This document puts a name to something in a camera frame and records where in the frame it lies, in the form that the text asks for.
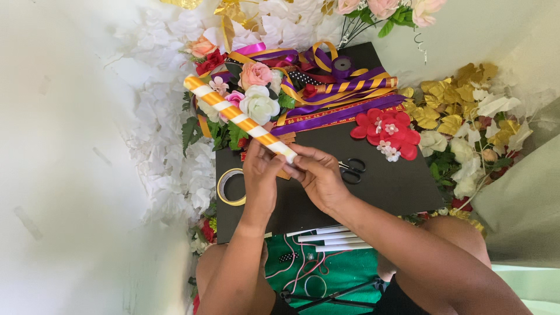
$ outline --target pink rose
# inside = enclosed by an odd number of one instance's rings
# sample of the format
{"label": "pink rose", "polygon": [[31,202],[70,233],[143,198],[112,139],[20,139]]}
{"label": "pink rose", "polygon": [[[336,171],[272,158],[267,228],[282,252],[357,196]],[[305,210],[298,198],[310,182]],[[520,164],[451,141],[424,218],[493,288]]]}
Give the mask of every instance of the pink rose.
{"label": "pink rose", "polygon": [[419,27],[433,25],[436,18],[430,14],[437,12],[447,0],[412,0],[412,21]]}
{"label": "pink rose", "polygon": [[[231,91],[231,94],[226,95],[224,98],[226,99],[226,101],[230,102],[233,106],[239,108],[239,102],[245,99],[245,95],[243,95],[243,93],[239,91],[233,90]],[[222,120],[227,123],[228,119],[221,113],[220,113],[220,118],[222,118]]]}
{"label": "pink rose", "polygon": [[338,14],[348,14],[358,8],[360,0],[338,0]]}
{"label": "pink rose", "polygon": [[386,20],[399,8],[399,0],[367,0],[367,5],[378,20]]}
{"label": "pink rose", "polygon": [[245,91],[251,85],[267,85],[272,81],[272,71],[264,63],[245,63],[241,71],[241,79],[237,85]]}
{"label": "pink rose", "polygon": [[206,37],[201,35],[197,41],[191,41],[185,51],[197,58],[203,58],[207,54],[211,54],[218,46],[212,44]]}

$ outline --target green mat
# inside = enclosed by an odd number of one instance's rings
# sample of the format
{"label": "green mat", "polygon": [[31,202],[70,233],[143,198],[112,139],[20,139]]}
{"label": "green mat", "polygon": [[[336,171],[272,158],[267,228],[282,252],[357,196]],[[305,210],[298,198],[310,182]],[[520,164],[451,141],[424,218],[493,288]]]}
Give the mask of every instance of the green mat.
{"label": "green mat", "polygon": [[[287,238],[288,242],[294,249],[294,251],[299,252],[299,258],[295,260],[292,267],[285,271],[281,272],[280,274],[269,278],[268,282],[272,286],[272,288],[280,292],[283,290],[286,283],[292,281],[296,277],[296,273],[301,267],[302,264],[302,253],[301,247],[299,245],[295,245],[292,241],[292,238]],[[312,244],[323,245],[322,241],[318,242],[309,242]],[[266,272],[267,275],[272,275],[278,270],[286,269],[291,261],[288,262],[278,262],[278,258],[284,254],[292,253],[288,245],[284,242],[283,235],[276,235],[271,238],[267,238],[267,245],[268,245],[268,260],[266,264]],[[313,246],[304,246],[305,255],[307,253],[312,253],[314,259],[317,258],[317,254]],[[367,282],[372,280],[375,275],[377,274],[377,251],[374,249],[359,249],[356,251],[351,252],[344,252],[342,254],[332,256],[327,258],[326,264],[329,268],[328,275],[322,275],[319,272],[319,268],[315,269],[309,275],[303,277],[301,280],[298,280],[296,291],[294,294],[301,294],[305,295],[304,291],[304,282],[310,275],[318,275],[321,276],[326,282],[326,294],[332,294],[337,291],[341,291],[344,289],[351,288],[355,285]],[[306,266],[306,270],[311,269],[314,266],[314,263],[309,263]],[[287,290],[293,289],[293,283],[290,284]],[[343,296],[341,299],[344,300],[354,300],[360,302],[370,302],[375,303],[381,298],[381,294],[376,291],[373,286],[362,288],[358,291],[349,293]],[[293,300],[290,304],[293,307],[298,307],[308,303],[308,301],[303,300]],[[310,315],[310,314],[361,314],[368,312],[369,310],[366,308],[359,308],[359,307],[349,307],[345,305],[335,305],[330,303],[324,303],[305,311],[302,311],[301,314],[303,315]]]}

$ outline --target black scissors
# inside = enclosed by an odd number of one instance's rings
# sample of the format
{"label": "black scissors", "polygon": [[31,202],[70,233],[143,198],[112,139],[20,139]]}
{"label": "black scissors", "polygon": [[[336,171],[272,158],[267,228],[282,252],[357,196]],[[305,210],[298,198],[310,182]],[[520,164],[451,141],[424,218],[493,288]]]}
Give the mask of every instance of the black scissors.
{"label": "black scissors", "polygon": [[366,163],[356,157],[349,158],[346,160],[346,163],[347,164],[342,161],[338,161],[338,167],[340,167],[342,179],[348,184],[357,184],[361,182],[362,177],[360,174],[366,171]]}

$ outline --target masking tape roll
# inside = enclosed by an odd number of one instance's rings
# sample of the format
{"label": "masking tape roll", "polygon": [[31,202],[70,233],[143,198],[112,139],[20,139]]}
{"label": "masking tape roll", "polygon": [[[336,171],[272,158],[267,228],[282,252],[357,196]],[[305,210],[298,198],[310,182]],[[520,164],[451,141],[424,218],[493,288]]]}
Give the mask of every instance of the masking tape roll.
{"label": "masking tape roll", "polygon": [[228,179],[230,179],[233,175],[237,175],[237,174],[243,174],[243,170],[242,169],[230,169],[227,172],[225,172],[222,177],[220,177],[220,179],[218,180],[218,197],[225,203],[227,203],[228,205],[232,205],[232,206],[241,206],[245,204],[245,200],[247,199],[247,196],[243,196],[243,198],[237,200],[237,201],[230,201],[226,198],[226,195],[224,193],[225,190],[225,186],[226,186],[226,182]]}

